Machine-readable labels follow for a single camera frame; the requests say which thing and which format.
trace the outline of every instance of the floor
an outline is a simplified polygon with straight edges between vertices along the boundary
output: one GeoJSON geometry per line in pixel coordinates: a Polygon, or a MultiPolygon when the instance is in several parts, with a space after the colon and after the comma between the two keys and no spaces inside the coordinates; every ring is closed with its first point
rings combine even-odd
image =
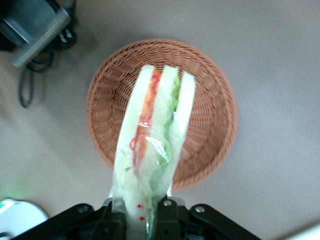
{"type": "Polygon", "coordinates": [[[262,239],[320,220],[320,2],[79,0],[78,43],[36,78],[35,104],[17,98],[21,69],[0,53],[0,199],[54,216],[96,209],[112,171],[93,147],[86,94],[100,64],[147,38],[194,45],[227,75],[238,104],[231,153],[211,177],[174,192],[211,205],[262,239]]]}

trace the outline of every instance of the green light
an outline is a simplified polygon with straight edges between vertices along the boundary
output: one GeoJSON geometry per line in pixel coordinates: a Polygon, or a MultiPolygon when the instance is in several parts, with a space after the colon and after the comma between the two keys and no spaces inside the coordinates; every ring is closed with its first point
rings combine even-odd
{"type": "Polygon", "coordinates": [[[0,202],[0,214],[2,214],[5,210],[9,209],[12,205],[15,204],[15,201],[12,199],[5,199],[0,202]]]}

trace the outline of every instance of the woven basket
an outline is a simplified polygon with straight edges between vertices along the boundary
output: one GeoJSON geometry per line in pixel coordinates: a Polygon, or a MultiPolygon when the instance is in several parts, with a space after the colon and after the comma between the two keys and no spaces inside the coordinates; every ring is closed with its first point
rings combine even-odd
{"type": "Polygon", "coordinates": [[[129,44],[111,55],[92,79],[87,95],[87,125],[100,156],[114,167],[115,152],[128,100],[143,65],[179,67],[195,76],[196,92],[174,190],[193,186],[226,158],[237,131],[237,106],[220,68],[197,48],[170,39],[129,44]]]}

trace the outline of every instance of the sandwich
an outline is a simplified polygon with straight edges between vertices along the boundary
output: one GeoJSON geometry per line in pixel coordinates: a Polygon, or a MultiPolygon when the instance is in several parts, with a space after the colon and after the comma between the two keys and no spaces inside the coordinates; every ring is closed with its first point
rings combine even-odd
{"type": "Polygon", "coordinates": [[[126,237],[152,235],[157,203],[180,159],[196,90],[195,77],[165,65],[142,67],[129,99],[114,160],[112,211],[126,214],[126,237]]]}

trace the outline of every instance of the screw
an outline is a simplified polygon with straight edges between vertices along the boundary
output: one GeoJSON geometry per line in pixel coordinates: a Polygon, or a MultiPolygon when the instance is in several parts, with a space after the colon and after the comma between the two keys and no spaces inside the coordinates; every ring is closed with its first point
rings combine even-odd
{"type": "Polygon", "coordinates": [[[163,205],[165,205],[166,207],[169,207],[169,206],[172,205],[172,202],[169,201],[169,200],[165,200],[165,201],[163,202],[163,205]]]}
{"type": "Polygon", "coordinates": [[[195,211],[197,213],[204,213],[205,212],[205,208],[203,206],[196,206],[195,207],[195,211]]]}
{"type": "Polygon", "coordinates": [[[83,214],[88,210],[89,210],[89,207],[87,205],[85,205],[85,206],[78,208],[78,213],[83,214]]]}

